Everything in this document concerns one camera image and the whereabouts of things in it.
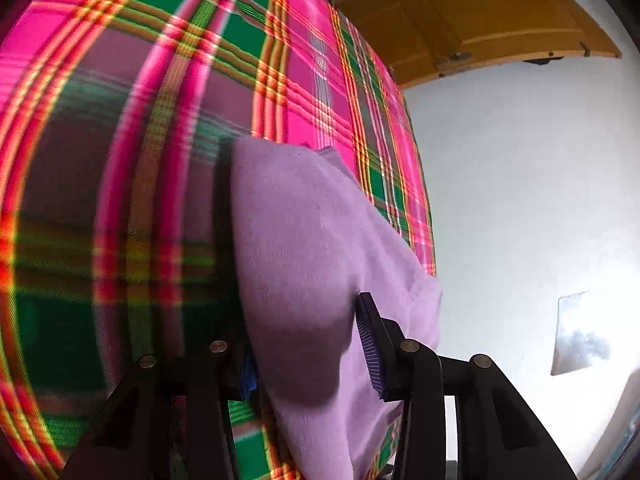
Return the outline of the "wooden door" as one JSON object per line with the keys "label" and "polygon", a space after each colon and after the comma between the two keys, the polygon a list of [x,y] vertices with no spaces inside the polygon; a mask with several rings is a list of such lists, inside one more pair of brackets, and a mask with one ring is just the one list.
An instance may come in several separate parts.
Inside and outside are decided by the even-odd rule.
{"label": "wooden door", "polygon": [[345,0],[403,89],[478,68],[622,52],[575,0]]}

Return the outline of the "pink plaid tablecloth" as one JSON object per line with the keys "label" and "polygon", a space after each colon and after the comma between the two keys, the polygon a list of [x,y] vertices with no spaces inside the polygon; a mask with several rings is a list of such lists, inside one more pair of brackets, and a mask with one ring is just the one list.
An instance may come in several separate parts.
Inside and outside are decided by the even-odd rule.
{"label": "pink plaid tablecloth", "polygon": [[3,478],[58,478],[133,360],[206,343],[224,141],[335,148],[435,272],[405,99],[328,0],[1,5]]}

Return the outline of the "purple fleece garment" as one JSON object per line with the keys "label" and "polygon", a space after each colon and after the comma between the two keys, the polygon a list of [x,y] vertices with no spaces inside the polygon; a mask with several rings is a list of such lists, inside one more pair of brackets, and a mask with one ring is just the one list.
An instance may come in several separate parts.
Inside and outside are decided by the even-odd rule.
{"label": "purple fleece garment", "polygon": [[232,144],[241,304],[262,388],[308,479],[361,479],[401,408],[374,391],[356,299],[436,347],[442,288],[333,148]]}

